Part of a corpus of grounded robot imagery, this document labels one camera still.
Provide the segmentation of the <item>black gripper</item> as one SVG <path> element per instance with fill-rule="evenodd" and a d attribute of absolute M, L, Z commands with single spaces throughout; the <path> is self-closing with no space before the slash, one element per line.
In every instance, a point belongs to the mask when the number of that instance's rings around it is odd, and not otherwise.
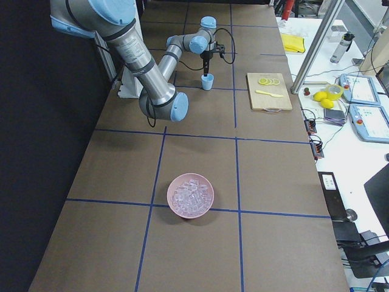
<path fill-rule="evenodd" d="M 205 50 L 201 54 L 201 58 L 203 59 L 203 76 L 207 76 L 209 73 L 210 60 L 213 58 L 213 52 Z"/>

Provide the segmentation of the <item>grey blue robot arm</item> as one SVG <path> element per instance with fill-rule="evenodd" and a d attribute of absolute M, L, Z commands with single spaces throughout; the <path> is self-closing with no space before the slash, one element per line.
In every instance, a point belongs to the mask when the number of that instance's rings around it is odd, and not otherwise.
<path fill-rule="evenodd" d="M 202 55 L 215 48 L 216 19 L 205 16 L 196 33 L 168 38 L 167 50 L 156 63 L 136 30 L 134 1 L 51 1 L 52 26 L 59 32 L 92 38 L 98 33 L 119 53 L 124 64 L 143 86 L 139 106 L 152 119 L 182 121 L 188 97 L 169 79 L 183 52 Z"/>

